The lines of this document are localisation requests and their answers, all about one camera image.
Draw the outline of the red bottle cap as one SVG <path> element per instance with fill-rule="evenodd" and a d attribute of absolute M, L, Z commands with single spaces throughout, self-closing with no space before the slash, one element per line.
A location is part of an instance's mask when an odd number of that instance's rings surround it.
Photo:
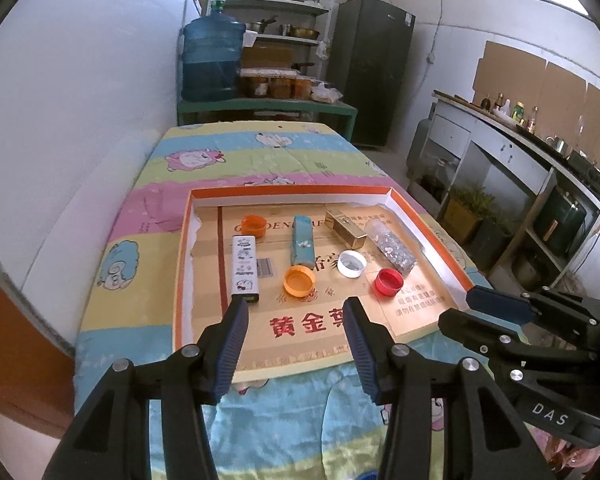
<path fill-rule="evenodd" d="M 374 287 L 379 295 L 394 297 L 401 291 L 404 278 L 396 269 L 382 268 L 374 279 Z"/>

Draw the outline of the white lighter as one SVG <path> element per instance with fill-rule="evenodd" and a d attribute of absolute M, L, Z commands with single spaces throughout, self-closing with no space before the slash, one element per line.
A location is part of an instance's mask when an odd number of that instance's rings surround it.
<path fill-rule="evenodd" d="M 259 301 L 258 259 L 253 235 L 233 236 L 230 292 L 233 296 L 244 298 L 248 304 Z"/>

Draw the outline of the orange bottle cap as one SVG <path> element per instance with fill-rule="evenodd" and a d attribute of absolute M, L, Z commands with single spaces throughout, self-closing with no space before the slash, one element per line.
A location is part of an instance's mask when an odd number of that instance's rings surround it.
<path fill-rule="evenodd" d="M 307 266 L 291 266 L 285 273 L 283 288 L 294 298 L 306 298 L 315 287 L 316 277 L 312 269 Z"/>

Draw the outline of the teal lighter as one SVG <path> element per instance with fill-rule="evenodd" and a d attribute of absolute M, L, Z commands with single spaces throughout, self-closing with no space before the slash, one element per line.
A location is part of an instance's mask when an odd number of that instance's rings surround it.
<path fill-rule="evenodd" d="M 314 269 L 315 250 L 312 220 L 296 214 L 292 222 L 290 261 L 293 266 Z"/>

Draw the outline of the colourful cartoon quilt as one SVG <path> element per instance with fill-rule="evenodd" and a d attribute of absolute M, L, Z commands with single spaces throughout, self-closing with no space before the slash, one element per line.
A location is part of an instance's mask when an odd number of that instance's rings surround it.
<path fill-rule="evenodd" d="M 390 412 L 364 393 L 343 301 L 426 358 L 466 350 L 439 315 L 483 277 L 457 242 L 340 134 L 315 122 L 217 122 L 169 130 L 125 199 L 76 341 L 76 402 L 125 358 L 157 362 L 219 322 L 232 241 L 257 242 L 259 299 L 232 391 L 204 409 L 223 479 L 376 474 Z"/>

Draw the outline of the white kitchen counter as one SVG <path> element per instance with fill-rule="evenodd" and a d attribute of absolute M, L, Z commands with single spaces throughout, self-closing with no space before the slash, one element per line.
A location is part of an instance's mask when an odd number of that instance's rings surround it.
<path fill-rule="evenodd" d="M 530 136 L 438 92 L 410 193 L 504 292 L 600 299 L 600 198 Z"/>

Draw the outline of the orange rimmed cardboard tray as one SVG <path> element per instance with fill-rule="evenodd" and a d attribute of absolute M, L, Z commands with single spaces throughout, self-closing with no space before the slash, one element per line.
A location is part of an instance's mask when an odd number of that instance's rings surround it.
<path fill-rule="evenodd" d="M 411 249 L 417 262 L 394 297 L 376 292 L 374 279 L 388 260 L 372 243 L 359 250 L 367 266 L 360 278 L 337 270 L 346 246 L 325 226 L 325 211 L 338 209 L 358 226 L 379 219 Z M 222 318 L 232 293 L 232 239 L 248 214 L 268 220 L 257 240 L 259 301 L 249 306 L 248 333 L 235 382 L 320 370 L 350 361 L 342 327 L 343 301 L 357 296 L 368 317 L 394 339 L 410 342 L 438 328 L 446 309 L 464 310 L 471 279 L 429 224 L 390 186 L 274 185 L 262 188 L 193 190 L 185 206 L 173 315 L 173 345 L 196 342 Z M 292 222 L 312 220 L 316 283 L 306 298 L 283 288 L 291 267 Z"/>

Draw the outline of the gold lighter box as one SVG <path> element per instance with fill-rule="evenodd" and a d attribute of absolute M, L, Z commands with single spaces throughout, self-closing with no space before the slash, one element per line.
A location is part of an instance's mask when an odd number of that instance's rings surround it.
<path fill-rule="evenodd" d="M 365 245 L 367 234 L 338 209 L 325 211 L 325 226 L 331 229 L 348 249 L 358 250 Z"/>

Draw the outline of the orange cap in tray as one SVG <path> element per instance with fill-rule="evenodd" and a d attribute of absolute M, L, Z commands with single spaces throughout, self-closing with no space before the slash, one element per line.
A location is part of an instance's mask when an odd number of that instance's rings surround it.
<path fill-rule="evenodd" d="M 268 230 L 268 220 L 256 214 L 248 214 L 240 222 L 240 232 L 242 235 L 250 235 L 255 238 L 264 237 Z"/>

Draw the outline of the green gas cylinder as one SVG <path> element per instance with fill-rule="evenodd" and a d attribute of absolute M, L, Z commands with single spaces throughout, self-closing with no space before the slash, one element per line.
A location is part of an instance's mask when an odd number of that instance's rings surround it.
<path fill-rule="evenodd" d="M 428 138 L 430 126 L 431 119 L 425 118 L 422 119 L 416 127 L 414 138 L 406 159 L 406 175 L 410 180 L 413 180 L 415 177 L 420 155 L 422 154 L 422 149 Z"/>

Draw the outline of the green bench table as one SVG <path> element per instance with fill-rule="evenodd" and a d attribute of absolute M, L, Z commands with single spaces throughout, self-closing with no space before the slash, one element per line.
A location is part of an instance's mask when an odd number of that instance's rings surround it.
<path fill-rule="evenodd" d="M 238 98 L 212 102 L 180 101 L 176 107 L 178 125 L 185 124 L 187 115 L 198 115 L 209 112 L 284 112 L 284 113 L 314 113 L 339 116 L 344 118 L 343 128 L 339 133 L 347 140 L 352 139 L 355 119 L 358 110 L 346 103 L 327 104 L 310 100 L 281 100 L 281 99 L 247 99 Z"/>

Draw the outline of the blue water jug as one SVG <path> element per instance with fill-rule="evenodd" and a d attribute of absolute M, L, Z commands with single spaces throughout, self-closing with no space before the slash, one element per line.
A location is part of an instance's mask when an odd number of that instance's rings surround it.
<path fill-rule="evenodd" d="M 209 0 L 209 13 L 183 29 L 181 97 L 215 102 L 237 96 L 246 24 L 224 12 L 226 0 Z"/>

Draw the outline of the dark green refrigerator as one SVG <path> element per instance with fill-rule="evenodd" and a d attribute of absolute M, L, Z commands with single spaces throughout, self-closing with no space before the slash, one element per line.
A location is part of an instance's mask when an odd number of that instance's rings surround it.
<path fill-rule="evenodd" d="M 358 110 L 354 145 L 387 144 L 414 27 L 413 14 L 382 0 L 338 6 L 326 80 Z"/>

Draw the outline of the white wall shelf unit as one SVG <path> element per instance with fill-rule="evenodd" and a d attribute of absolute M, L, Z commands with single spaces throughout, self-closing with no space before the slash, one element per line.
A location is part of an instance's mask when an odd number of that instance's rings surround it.
<path fill-rule="evenodd" d="M 226 0 L 226 10 L 258 32 L 257 47 L 285 48 L 304 76 L 326 73 L 335 0 Z"/>

